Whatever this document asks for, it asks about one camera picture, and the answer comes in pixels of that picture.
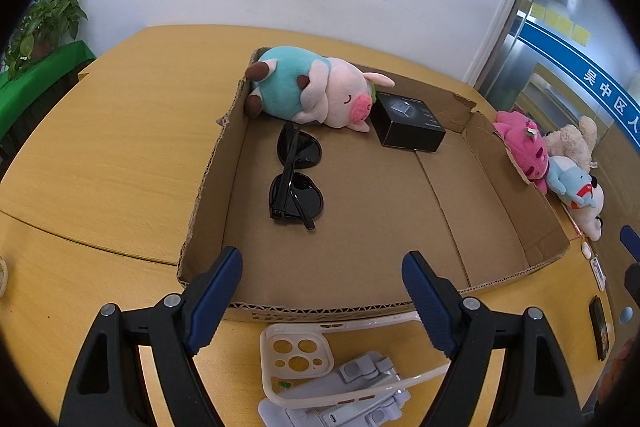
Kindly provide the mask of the beige teddy plush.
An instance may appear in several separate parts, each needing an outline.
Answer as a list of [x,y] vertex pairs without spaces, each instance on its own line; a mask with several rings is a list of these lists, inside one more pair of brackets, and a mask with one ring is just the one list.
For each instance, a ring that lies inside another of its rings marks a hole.
[[588,116],[582,116],[578,124],[567,124],[549,132],[545,137],[550,156],[565,156],[585,172],[597,167],[592,159],[597,144],[597,125]]

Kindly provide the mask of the pink plush toy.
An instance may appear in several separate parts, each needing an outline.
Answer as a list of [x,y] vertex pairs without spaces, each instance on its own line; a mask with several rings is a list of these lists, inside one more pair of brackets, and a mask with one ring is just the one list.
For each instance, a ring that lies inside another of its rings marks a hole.
[[546,194],[549,153],[536,122],[522,113],[499,110],[494,128],[526,179],[535,184],[542,194]]

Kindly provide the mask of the green potted plant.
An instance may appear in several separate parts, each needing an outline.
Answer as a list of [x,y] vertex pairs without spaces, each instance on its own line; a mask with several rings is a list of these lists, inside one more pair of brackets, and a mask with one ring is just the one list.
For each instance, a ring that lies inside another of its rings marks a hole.
[[80,23],[87,18],[79,0],[32,0],[1,53],[8,79],[48,56],[65,37],[75,40]]

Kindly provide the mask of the dark phone at edge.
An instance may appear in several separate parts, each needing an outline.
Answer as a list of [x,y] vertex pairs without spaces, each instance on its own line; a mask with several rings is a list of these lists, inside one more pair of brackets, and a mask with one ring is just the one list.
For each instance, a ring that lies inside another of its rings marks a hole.
[[608,356],[610,340],[608,339],[608,324],[605,321],[602,300],[594,296],[589,303],[589,315],[593,329],[594,342],[596,343],[599,361],[604,361]]

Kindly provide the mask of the pig plush teal body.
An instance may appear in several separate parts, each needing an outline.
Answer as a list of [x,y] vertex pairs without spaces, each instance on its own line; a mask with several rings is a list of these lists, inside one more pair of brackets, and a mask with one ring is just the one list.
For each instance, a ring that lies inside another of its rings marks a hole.
[[275,46],[244,72],[250,92],[247,117],[262,113],[295,122],[325,124],[366,133],[376,89],[395,81],[378,72],[363,72],[337,57],[325,57],[298,46]]

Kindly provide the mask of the light blue plush toy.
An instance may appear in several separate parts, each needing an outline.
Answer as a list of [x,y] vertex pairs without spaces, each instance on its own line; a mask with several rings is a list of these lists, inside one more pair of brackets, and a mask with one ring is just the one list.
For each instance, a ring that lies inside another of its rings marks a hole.
[[550,156],[546,183],[567,207],[597,206],[590,174],[578,167],[573,159],[562,155]]

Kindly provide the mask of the green cloth table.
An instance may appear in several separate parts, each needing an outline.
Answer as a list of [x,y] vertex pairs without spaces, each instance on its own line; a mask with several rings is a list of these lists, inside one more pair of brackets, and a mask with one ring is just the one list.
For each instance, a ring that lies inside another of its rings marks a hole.
[[47,57],[26,69],[21,75],[9,79],[8,71],[1,74],[1,136],[34,103],[64,75],[82,64],[92,62],[96,56],[83,41],[60,46]]

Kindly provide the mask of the white folding phone stand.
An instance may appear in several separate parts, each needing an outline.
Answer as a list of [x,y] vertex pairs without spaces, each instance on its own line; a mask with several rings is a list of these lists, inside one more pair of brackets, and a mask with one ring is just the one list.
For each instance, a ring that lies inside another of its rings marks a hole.
[[359,355],[326,376],[282,393],[283,402],[258,405],[266,426],[382,426],[401,418],[411,398],[390,358],[376,351]]

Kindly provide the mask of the small black box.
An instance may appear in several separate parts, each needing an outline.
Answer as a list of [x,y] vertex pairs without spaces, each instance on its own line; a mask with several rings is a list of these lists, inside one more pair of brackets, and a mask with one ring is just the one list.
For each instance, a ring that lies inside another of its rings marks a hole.
[[378,91],[369,119],[385,147],[434,153],[446,134],[424,102],[403,95]]

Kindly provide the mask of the black sunglasses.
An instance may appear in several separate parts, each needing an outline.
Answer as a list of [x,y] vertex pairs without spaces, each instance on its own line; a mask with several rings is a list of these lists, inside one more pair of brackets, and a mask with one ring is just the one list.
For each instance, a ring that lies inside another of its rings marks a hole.
[[307,231],[314,231],[314,220],[323,211],[324,199],[305,170],[320,164],[321,144],[302,127],[288,121],[278,136],[277,155],[282,172],[270,185],[270,218],[281,223],[301,223]]

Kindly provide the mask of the white phone case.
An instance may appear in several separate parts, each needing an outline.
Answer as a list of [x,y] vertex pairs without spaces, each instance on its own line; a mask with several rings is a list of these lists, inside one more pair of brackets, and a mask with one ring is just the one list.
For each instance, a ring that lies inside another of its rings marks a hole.
[[260,334],[262,389],[267,399],[280,404],[288,389],[376,351],[390,358],[400,376],[399,383],[388,386],[390,390],[407,390],[449,369],[447,363],[430,369],[411,352],[409,336],[422,332],[414,311],[344,322],[271,324]]

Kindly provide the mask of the cardboard box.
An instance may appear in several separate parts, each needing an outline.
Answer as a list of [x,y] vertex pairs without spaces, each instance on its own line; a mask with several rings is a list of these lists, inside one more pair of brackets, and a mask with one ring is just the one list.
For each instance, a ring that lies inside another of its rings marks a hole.
[[405,76],[395,82],[435,113],[442,144],[433,153],[399,150],[373,132],[310,127],[322,156],[308,176],[323,197],[312,230],[270,217],[283,124],[246,118],[248,88],[239,82],[198,189],[178,280],[191,282],[233,246],[243,272],[232,319],[344,321],[410,309],[400,276],[409,251],[464,292],[561,258],[570,242],[558,216],[474,103]]

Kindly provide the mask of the white plush toy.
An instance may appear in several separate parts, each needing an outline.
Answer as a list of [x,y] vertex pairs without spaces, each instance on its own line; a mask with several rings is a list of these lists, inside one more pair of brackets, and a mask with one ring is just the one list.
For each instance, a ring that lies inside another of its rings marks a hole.
[[593,242],[597,242],[602,235],[603,221],[601,211],[604,206],[604,193],[601,184],[595,176],[592,178],[592,196],[593,202],[596,204],[594,207],[585,206],[584,208],[576,208],[574,205],[571,205],[568,211],[578,228],[582,230],[582,233]]

